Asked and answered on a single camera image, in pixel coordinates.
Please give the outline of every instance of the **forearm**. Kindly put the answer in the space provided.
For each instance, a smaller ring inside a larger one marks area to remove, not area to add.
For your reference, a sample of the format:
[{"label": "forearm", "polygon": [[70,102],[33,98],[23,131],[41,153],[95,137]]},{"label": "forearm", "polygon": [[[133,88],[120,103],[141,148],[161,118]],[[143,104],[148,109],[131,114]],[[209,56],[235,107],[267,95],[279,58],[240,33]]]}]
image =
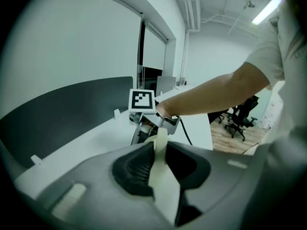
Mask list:
[{"label": "forearm", "polygon": [[167,99],[160,105],[170,115],[212,113],[239,105],[268,85],[262,73],[260,78],[257,78],[259,70],[255,66],[251,69],[255,79],[245,79],[242,73],[245,73],[246,69],[250,71],[250,67],[250,64],[245,64],[234,73],[214,78],[190,91]]}]

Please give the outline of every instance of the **white desk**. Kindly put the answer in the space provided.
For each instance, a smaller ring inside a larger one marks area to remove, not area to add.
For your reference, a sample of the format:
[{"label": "white desk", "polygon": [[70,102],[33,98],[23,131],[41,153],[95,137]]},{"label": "white desk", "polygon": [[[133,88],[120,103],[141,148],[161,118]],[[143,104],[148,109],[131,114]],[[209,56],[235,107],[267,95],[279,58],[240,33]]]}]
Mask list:
[{"label": "white desk", "polygon": [[[172,90],[156,99],[161,101],[188,89]],[[182,120],[193,145],[213,149],[207,115],[183,116]],[[123,112],[118,119],[104,122],[51,153],[42,164],[34,165],[21,174],[14,184],[20,191],[36,199],[48,185],[82,161],[129,146],[135,128],[136,125],[129,120],[129,112]],[[170,138],[188,144],[181,124]]]}]

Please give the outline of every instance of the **white t-shirt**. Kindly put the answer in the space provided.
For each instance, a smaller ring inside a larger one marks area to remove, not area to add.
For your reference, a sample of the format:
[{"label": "white t-shirt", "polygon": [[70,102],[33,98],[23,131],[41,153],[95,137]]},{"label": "white t-shirt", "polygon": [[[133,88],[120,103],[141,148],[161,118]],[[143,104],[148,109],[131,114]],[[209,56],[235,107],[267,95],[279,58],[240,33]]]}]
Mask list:
[{"label": "white t-shirt", "polygon": [[284,1],[277,16],[269,19],[249,62],[260,69],[273,88],[285,80],[279,91],[283,110],[275,126],[261,143],[287,136],[293,127],[307,125],[307,44],[298,21]]}]

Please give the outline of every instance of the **sleeve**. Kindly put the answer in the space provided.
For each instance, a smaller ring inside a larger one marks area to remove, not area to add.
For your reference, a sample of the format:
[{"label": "sleeve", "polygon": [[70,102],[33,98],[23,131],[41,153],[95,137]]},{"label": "sleeve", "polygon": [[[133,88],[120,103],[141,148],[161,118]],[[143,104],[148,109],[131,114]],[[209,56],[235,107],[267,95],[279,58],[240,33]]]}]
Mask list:
[{"label": "sleeve", "polygon": [[278,35],[269,20],[258,45],[245,61],[256,66],[267,77],[272,88],[276,82],[284,80]]}]

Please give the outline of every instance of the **ceiling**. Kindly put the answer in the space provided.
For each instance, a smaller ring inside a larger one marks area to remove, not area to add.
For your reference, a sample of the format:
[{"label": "ceiling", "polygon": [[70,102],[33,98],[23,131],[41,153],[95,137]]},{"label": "ceiling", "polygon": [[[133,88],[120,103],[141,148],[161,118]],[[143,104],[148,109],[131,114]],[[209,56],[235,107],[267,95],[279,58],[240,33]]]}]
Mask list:
[{"label": "ceiling", "polygon": [[[247,1],[251,1],[255,7],[246,7],[243,9]],[[269,1],[270,0],[200,0],[202,25],[204,22],[210,19],[210,21],[213,22],[232,26],[242,13],[235,26],[235,30],[241,29],[255,36],[259,36],[263,23],[255,26],[251,22]],[[177,3],[183,18],[187,22],[187,13],[184,0],[177,0]],[[192,1],[192,4],[194,18],[197,19],[196,1]]]}]

